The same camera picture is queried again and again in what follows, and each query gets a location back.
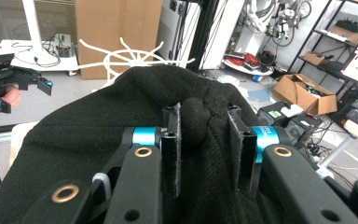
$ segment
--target black knit garment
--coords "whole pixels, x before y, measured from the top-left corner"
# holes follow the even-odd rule
[[[42,119],[25,137],[0,187],[0,223],[20,222],[41,193],[63,179],[91,183],[126,127],[161,126],[162,109],[178,102],[182,192],[169,223],[248,223],[256,209],[253,197],[233,188],[228,104],[241,108],[248,126],[259,125],[258,118],[232,85],[170,65],[133,67],[114,85]]]

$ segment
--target white cable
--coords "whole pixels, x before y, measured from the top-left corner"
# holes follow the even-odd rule
[[[110,180],[109,176],[107,176],[104,173],[97,173],[92,177],[92,183],[94,183],[95,180],[101,180],[103,182],[103,189],[105,192],[105,199],[109,200],[111,197],[111,186],[110,186]]]
[[[337,169],[341,169],[341,170],[355,170],[358,171],[358,168],[354,168],[354,167],[341,167],[341,166],[335,166],[335,165],[328,165],[329,167],[333,167],[333,168],[337,168]]]
[[[345,154],[347,154],[348,156],[350,156],[352,159],[358,161],[358,158],[353,156],[351,153],[349,153],[348,151],[344,150]]]

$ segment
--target person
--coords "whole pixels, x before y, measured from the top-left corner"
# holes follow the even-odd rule
[[[11,107],[14,108],[17,105],[19,105],[20,100],[21,100],[21,95],[20,95],[20,91],[19,89],[14,86],[7,86],[6,87],[6,95],[2,97],[2,100],[10,103]]]

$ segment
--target white tube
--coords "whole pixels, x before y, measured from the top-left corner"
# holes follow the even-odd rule
[[[33,47],[37,51],[43,51],[42,38],[40,37],[39,23],[36,17],[36,8],[34,0],[22,0],[24,5],[25,17],[27,18],[28,29],[30,31]]]

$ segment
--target blue object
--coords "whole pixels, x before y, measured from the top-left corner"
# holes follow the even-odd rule
[[[250,101],[266,102],[270,101],[269,89],[265,88],[259,91],[248,91]]]
[[[279,136],[272,126],[253,126],[257,133],[257,157],[255,163],[261,163],[263,160],[264,149],[272,144],[279,144]]]
[[[156,127],[136,127],[133,131],[132,144],[153,146],[156,143]]]
[[[53,86],[53,82],[52,82],[52,81],[46,81],[46,84],[47,84],[48,86]]]
[[[254,76],[253,77],[254,82],[260,82],[261,79],[263,79],[263,77],[261,77],[261,76]]]

